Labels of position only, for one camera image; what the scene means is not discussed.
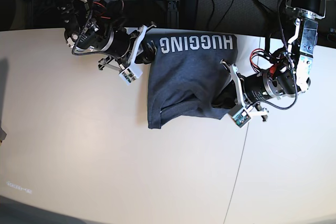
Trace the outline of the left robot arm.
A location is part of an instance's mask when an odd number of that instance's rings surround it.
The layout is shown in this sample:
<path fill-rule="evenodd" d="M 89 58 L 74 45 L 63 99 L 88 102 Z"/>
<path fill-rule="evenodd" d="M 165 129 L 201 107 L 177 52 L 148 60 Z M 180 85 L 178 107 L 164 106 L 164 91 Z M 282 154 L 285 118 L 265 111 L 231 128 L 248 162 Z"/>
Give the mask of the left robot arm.
<path fill-rule="evenodd" d="M 277 25 L 283 46 L 270 52 L 270 38 L 264 48 L 253 50 L 249 56 L 254 74 L 243 76 L 238 67 L 224 60 L 221 65 L 231 81 L 214 100 L 213 106 L 228 110 L 228 115 L 240 128 L 255 116 L 268 119 L 268 104 L 278 110 L 293 105 L 278 106 L 271 99 L 298 96 L 310 87 L 313 51 L 318 41 L 318 24 L 326 16 L 327 0 L 278 0 Z"/>

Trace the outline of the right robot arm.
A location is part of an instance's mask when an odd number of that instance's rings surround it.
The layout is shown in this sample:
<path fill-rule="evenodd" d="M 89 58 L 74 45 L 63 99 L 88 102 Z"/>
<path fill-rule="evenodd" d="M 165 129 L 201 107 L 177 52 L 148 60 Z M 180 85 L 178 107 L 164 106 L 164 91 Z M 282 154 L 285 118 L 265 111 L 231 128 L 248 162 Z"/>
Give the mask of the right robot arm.
<path fill-rule="evenodd" d="M 101 54 L 98 69 L 129 71 L 132 64 L 150 64 L 156 48 L 145 42 L 145 34 L 156 27 L 140 26 L 128 33 L 124 25 L 124 0 L 54 0 L 65 32 L 64 37 L 75 56 Z"/>

